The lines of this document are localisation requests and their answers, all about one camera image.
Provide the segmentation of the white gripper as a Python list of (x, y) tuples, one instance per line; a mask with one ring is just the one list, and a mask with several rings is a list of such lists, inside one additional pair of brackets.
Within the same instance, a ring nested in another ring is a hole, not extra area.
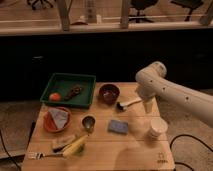
[(136, 88), (136, 93), (144, 102), (143, 105), (145, 112), (150, 113), (153, 107), (153, 102), (151, 100), (155, 97), (156, 93), (141, 85)]

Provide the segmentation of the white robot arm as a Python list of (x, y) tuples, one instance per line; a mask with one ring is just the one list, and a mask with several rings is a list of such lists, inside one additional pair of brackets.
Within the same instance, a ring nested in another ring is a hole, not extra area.
[(158, 95), (213, 128), (213, 96), (168, 81), (166, 73), (167, 69), (160, 61), (139, 70), (135, 75), (138, 95), (144, 101)]

